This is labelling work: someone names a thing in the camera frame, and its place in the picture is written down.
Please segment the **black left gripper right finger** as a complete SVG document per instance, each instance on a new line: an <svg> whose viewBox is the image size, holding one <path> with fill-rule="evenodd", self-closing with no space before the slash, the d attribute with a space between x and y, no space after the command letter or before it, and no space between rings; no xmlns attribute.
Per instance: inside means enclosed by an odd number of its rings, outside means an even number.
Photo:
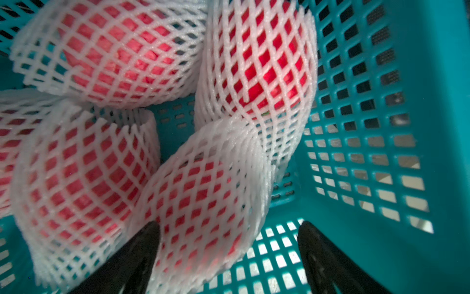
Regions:
<svg viewBox="0 0 470 294"><path fill-rule="evenodd" d="M298 246L314 294L388 294L312 223L299 228Z"/></svg>

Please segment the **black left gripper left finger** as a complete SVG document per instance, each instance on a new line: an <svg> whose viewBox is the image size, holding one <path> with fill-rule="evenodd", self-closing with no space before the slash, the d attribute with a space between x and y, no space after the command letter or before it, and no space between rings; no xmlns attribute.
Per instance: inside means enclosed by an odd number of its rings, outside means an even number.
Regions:
<svg viewBox="0 0 470 294"><path fill-rule="evenodd" d="M147 223L72 294L145 294L160 244L160 227Z"/></svg>

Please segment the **teal basket left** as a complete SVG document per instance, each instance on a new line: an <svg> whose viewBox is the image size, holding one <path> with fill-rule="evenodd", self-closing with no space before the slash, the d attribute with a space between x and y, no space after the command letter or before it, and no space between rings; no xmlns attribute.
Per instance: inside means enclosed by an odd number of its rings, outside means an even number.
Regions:
<svg viewBox="0 0 470 294"><path fill-rule="evenodd" d="M302 1L318 88L260 236L201 294L309 294L316 226L394 294L470 291L470 4Z"/></svg>

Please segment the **netted apple far left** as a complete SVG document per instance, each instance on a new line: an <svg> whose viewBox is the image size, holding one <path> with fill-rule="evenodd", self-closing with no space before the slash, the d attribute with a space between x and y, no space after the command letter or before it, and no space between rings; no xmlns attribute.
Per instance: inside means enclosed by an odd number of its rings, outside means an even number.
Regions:
<svg viewBox="0 0 470 294"><path fill-rule="evenodd" d="M22 142L65 99L33 88L1 91L1 218L12 214L12 181Z"/></svg>

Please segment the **netted apple right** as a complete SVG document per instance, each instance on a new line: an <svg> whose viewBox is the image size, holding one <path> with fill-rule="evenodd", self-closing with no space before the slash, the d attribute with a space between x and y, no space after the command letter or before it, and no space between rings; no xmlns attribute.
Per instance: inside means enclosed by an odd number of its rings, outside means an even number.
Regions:
<svg viewBox="0 0 470 294"><path fill-rule="evenodd" d="M195 127L228 116L252 123L280 181L310 115L317 71L308 8L297 1L210 1Z"/></svg>

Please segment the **netted apple back middle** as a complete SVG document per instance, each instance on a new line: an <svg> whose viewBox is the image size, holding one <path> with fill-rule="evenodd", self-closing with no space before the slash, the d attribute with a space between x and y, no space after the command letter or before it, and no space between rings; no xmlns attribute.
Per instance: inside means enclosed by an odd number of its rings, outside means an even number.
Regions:
<svg viewBox="0 0 470 294"><path fill-rule="evenodd" d="M206 1L49 1L9 55L26 85L133 109L197 88Z"/></svg>

